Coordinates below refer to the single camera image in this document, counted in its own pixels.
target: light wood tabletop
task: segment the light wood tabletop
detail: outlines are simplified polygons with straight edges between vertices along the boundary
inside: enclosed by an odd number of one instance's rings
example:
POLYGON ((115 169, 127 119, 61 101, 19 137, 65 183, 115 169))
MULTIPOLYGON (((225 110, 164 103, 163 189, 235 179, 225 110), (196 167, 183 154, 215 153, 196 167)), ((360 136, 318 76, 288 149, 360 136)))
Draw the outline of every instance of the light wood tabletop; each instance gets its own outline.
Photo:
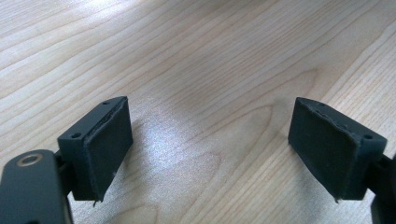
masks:
POLYGON ((288 145, 297 96, 396 141, 396 1, 2 1, 0 171, 100 102, 134 144, 75 223, 371 223, 288 145))

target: wooden table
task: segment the wooden table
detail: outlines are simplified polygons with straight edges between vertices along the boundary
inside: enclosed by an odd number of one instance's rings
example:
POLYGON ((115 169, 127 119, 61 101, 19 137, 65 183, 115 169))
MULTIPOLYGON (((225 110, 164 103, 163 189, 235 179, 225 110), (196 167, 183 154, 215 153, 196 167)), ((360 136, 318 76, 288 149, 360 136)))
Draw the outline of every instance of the wooden table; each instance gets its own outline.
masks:
POLYGON ((127 95, 134 146, 76 223, 370 223, 288 146, 297 96, 396 140, 396 1, 0 3, 0 166, 127 95))

